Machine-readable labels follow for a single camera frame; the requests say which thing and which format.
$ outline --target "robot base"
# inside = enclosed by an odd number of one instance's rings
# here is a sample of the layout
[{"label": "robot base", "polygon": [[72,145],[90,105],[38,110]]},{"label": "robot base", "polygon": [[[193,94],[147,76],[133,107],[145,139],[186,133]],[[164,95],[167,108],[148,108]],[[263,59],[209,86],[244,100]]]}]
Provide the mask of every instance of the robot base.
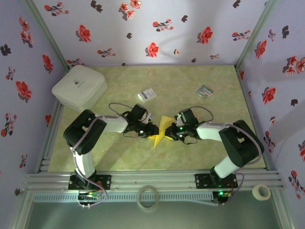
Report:
[{"label": "robot base", "polygon": [[195,182],[197,189],[212,189],[212,188],[237,188],[236,175],[230,174],[225,178],[215,180],[211,173],[195,174]]},{"label": "robot base", "polygon": [[[88,179],[98,183],[105,190],[110,189],[111,175],[97,175],[95,172]],[[84,180],[78,173],[75,173],[70,175],[68,190],[99,190],[99,188]]]}]

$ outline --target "small box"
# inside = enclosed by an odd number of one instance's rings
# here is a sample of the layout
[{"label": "small box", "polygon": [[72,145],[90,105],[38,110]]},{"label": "small box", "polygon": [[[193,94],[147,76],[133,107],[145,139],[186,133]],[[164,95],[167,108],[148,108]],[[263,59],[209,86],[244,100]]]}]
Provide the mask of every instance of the small box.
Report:
[{"label": "small box", "polygon": [[53,87],[52,93],[61,104],[81,113],[91,109],[106,89],[101,73],[77,65]]},{"label": "small box", "polygon": [[212,89],[212,87],[210,85],[204,84],[204,85],[201,86],[201,88],[198,89],[198,91],[196,93],[200,97],[203,97],[203,98],[207,99],[208,97],[213,95],[214,90]]},{"label": "small box", "polygon": [[157,94],[154,92],[152,88],[147,89],[141,93],[138,93],[138,98],[144,103],[147,102],[148,100],[153,99],[154,97],[157,97]]}]

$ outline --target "white tape roll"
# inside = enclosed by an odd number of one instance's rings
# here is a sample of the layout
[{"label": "white tape roll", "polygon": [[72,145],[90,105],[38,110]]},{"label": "white tape roll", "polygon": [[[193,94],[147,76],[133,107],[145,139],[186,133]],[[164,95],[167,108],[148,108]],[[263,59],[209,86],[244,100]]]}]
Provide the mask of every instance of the white tape roll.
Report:
[{"label": "white tape roll", "polygon": [[[151,205],[150,207],[143,206],[140,202],[141,196],[142,196],[143,192],[145,192],[145,191],[151,191],[156,196],[156,202],[153,205]],[[159,200],[160,200],[160,197],[159,197],[158,191],[156,190],[155,187],[153,187],[151,185],[142,187],[137,194],[137,205],[144,212],[153,212],[156,209],[157,205],[159,204]]]},{"label": "white tape roll", "polygon": [[270,189],[266,185],[255,185],[252,194],[255,199],[260,201],[268,200],[271,197]]}]

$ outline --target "logo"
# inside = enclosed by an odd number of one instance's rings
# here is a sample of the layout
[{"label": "logo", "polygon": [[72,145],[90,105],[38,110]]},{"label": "logo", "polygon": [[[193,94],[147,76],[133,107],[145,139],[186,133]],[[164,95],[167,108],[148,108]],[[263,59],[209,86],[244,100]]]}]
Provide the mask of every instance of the logo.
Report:
[{"label": "logo", "polygon": [[80,82],[80,81],[77,80],[77,79],[74,80],[74,84],[77,85],[77,87],[80,87],[83,83],[84,83],[84,81],[83,81],[83,82]]}]

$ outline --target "enclosure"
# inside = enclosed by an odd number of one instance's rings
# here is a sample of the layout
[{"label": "enclosure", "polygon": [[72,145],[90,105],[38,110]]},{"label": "enclosure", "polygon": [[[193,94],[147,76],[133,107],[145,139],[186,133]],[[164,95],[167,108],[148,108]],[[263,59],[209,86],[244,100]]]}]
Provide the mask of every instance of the enclosure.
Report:
[{"label": "enclosure", "polygon": [[[2,2],[1,227],[68,229],[96,221],[111,228],[301,229],[302,6],[300,0]],[[68,189],[75,165],[63,138],[79,113],[51,92],[76,65],[102,73],[107,82],[91,109],[95,114],[115,115],[111,102],[141,104],[159,126],[163,115],[173,118],[187,107],[204,106],[213,122],[246,121],[264,144],[263,158],[240,171],[244,182],[230,203],[202,205],[213,192],[229,190],[197,188],[196,174],[209,173],[227,156],[221,142],[185,145],[163,138],[154,149],[154,138],[106,133],[92,156],[97,173],[111,176],[109,196],[82,210],[78,191]],[[198,96],[203,85],[213,95]],[[143,103],[137,93],[148,88],[157,97]],[[200,109],[193,112],[200,121],[210,118]],[[241,184],[243,177],[236,174],[236,179]],[[258,184],[270,188],[269,200],[253,197]],[[135,203],[146,185],[160,194],[152,214]],[[80,214],[83,218],[66,219]]]}]

